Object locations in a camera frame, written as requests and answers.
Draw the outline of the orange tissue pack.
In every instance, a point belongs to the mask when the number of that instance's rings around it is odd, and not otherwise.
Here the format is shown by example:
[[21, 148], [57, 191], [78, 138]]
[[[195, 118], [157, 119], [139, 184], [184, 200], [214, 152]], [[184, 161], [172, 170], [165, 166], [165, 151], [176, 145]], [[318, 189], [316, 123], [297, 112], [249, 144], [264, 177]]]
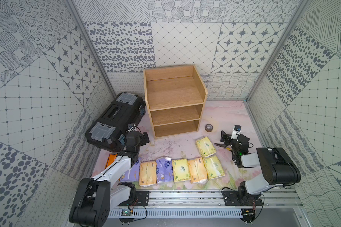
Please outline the orange tissue pack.
[[106, 168], [109, 167], [115, 160], [117, 155], [110, 154], [106, 163]]

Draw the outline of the yellow-orange tissue pack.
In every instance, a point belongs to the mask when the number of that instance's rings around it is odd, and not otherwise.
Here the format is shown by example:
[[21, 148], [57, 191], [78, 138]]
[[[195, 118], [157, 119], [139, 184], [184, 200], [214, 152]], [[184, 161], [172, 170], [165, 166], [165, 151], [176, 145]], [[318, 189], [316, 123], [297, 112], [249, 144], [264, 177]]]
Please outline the yellow-orange tissue pack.
[[156, 161], [142, 162], [139, 171], [139, 185], [148, 187], [156, 184]]

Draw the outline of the small purple tissue pack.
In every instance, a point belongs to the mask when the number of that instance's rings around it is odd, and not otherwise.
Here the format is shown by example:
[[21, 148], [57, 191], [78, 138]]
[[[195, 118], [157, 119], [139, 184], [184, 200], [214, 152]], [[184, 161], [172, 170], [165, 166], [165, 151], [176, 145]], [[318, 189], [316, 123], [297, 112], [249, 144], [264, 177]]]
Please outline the small purple tissue pack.
[[156, 160], [157, 184], [173, 181], [172, 159], [161, 157]]

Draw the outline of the yellow tissue pack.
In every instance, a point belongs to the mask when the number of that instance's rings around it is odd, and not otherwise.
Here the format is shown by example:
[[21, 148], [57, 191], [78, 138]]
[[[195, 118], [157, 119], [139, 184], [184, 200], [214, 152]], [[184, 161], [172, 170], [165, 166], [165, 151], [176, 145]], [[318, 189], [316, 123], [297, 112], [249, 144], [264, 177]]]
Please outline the yellow tissue pack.
[[190, 171], [191, 183], [205, 183], [207, 181], [207, 171], [202, 158], [189, 159], [188, 167]]

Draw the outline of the green tissue pack shelf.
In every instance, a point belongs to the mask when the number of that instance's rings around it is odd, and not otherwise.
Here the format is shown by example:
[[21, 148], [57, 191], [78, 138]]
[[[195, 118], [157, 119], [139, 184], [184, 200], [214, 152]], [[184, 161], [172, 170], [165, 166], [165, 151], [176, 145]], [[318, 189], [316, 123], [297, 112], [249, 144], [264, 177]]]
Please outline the green tissue pack shelf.
[[174, 182], [190, 181], [190, 171], [187, 159], [172, 160]]

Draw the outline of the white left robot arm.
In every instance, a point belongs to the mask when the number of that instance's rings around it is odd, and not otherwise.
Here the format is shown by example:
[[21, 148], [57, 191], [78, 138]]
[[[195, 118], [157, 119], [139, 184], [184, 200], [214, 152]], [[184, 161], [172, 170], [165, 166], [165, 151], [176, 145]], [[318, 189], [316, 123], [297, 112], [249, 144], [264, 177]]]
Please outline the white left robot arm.
[[126, 144], [115, 161], [94, 178], [80, 181], [69, 214], [69, 222], [82, 227], [102, 227], [118, 205], [135, 205], [137, 195], [131, 182], [114, 184], [138, 161], [140, 148], [150, 142], [148, 133], [128, 132]]

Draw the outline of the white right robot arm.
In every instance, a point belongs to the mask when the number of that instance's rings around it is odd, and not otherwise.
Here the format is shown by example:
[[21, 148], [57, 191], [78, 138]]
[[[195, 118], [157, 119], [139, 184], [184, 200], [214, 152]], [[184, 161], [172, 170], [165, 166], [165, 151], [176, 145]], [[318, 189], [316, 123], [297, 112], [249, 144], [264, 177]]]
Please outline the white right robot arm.
[[256, 152], [250, 153], [253, 145], [240, 131], [239, 125], [231, 134], [221, 131], [221, 147], [230, 149], [237, 167], [260, 167], [261, 173], [240, 183], [237, 192], [239, 199], [259, 196], [275, 186], [292, 186], [300, 182], [301, 173], [283, 148], [257, 148]]

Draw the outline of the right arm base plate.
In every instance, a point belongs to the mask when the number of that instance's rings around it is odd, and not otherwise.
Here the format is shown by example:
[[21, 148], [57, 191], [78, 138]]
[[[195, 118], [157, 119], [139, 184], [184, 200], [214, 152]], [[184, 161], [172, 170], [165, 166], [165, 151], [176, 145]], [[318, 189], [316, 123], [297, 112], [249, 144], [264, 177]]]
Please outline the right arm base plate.
[[234, 190], [222, 190], [221, 194], [225, 206], [261, 206], [263, 205], [263, 199], [260, 195], [239, 195]]

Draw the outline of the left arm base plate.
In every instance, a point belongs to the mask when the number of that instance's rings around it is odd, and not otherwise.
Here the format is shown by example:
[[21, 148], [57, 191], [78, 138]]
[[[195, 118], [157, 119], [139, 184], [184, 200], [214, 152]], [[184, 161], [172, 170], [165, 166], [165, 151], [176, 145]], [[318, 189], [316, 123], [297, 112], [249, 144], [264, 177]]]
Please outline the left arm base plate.
[[136, 191], [130, 193], [129, 206], [148, 206], [150, 192], [149, 191]]

